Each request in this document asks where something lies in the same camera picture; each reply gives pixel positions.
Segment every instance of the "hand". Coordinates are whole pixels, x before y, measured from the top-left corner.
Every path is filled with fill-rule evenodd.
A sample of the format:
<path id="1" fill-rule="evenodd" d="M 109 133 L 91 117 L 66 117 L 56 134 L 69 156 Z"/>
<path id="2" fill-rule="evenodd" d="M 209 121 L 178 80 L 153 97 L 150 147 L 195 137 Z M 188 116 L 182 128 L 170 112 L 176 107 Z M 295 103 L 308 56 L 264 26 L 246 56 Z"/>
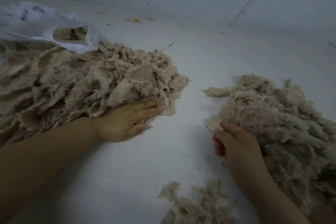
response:
<path id="1" fill-rule="evenodd" d="M 142 133 L 148 124 L 137 124 L 162 112 L 153 97 L 141 99 L 118 108 L 110 109 L 102 116 L 92 118 L 99 140 L 121 142 Z"/>
<path id="2" fill-rule="evenodd" d="M 212 136 L 215 153 L 226 159 L 227 168 L 245 194 L 261 186 L 273 186 L 256 137 L 246 130 L 221 122 Z"/>

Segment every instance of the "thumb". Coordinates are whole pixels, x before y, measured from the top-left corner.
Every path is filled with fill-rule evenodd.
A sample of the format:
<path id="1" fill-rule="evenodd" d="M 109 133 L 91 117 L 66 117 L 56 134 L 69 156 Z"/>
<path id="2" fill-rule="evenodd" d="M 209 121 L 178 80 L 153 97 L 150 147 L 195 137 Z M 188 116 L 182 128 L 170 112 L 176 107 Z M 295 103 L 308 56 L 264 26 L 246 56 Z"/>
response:
<path id="1" fill-rule="evenodd" d="M 138 134 L 141 134 L 144 130 L 148 129 L 149 125 L 142 123 L 142 124 L 135 124 L 132 128 L 128 129 L 124 133 L 124 140 L 130 139 L 135 137 Z"/>
<path id="2" fill-rule="evenodd" d="M 215 135 L 218 138 L 218 140 L 224 144 L 226 149 L 229 149 L 233 144 L 237 143 L 236 139 L 234 139 L 231 133 L 227 131 L 223 131 L 216 128 Z"/>

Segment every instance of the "plastic bag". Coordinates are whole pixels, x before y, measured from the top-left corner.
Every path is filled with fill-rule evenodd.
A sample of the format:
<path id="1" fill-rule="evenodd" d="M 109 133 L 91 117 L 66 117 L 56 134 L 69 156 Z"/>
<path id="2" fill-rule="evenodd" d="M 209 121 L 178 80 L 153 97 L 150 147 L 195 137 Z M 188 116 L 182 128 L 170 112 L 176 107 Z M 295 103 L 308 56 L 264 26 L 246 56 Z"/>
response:
<path id="1" fill-rule="evenodd" d="M 77 27 L 87 30 L 85 41 L 63 41 L 53 37 L 57 29 Z M 76 13 L 59 14 L 55 9 L 27 1 L 0 8 L 0 39 L 50 41 L 77 53 L 96 50 L 98 42 L 106 40 Z"/>

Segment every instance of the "person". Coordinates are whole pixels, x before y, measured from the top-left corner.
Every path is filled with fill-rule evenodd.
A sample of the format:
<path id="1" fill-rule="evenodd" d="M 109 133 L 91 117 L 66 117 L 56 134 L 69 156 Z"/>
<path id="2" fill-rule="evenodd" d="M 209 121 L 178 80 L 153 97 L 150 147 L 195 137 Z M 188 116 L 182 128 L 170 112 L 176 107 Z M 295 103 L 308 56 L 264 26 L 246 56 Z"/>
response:
<path id="1" fill-rule="evenodd" d="M 57 171 L 98 140 L 125 141 L 142 133 L 138 124 L 162 112 L 154 98 L 110 109 L 101 117 L 82 117 L 0 149 L 0 223 L 7 222 L 27 198 Z M 253 205 L 261 224 L 308 224 L 304 214 L 269 175 L 257 139 L 240 127 L 221 122 L 212 136 L 238 188 Z"/>

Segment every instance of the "beige dried material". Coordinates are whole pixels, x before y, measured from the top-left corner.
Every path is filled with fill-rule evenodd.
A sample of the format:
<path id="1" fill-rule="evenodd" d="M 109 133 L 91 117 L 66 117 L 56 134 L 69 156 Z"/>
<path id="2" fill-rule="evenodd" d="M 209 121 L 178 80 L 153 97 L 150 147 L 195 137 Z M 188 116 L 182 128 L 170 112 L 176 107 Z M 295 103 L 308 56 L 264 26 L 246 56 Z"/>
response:
<path id="1" fill-rule="evenodd" d="M 82 29 L 61 29 L 57 39 L 83 39 Z M 79 54 L 43 42 L 0 43 L 0 146 L 48 131 L 81 116 L 97 117 L 139 97 L 155 96 L 163 115 L 188 78 L 169 56 L 100 43 Z"/>
<path id="2" fill-rule="evenodd" d="M 232 215 L 236 200 L 221 191 L 219 180 L 207 180 L 204 187 L 193 187 L 198 204 L 179 196 L 180 184 L 171 182 L 162 187 L 158 198 L 173 202 L 161 224 L 236 224 Z"/>
<path id="3" fill-rule="evenodd" d="M 223 120 L 253 133 L 281 190 L 314 223 L 336 219 L 336 123 L 313 108 L 300 86 L 287 80 L 277 89 L 265 77 L 243 75 L 236 87 L 204 92 L 229 97 L 207 120 L 209 129 Z"/>

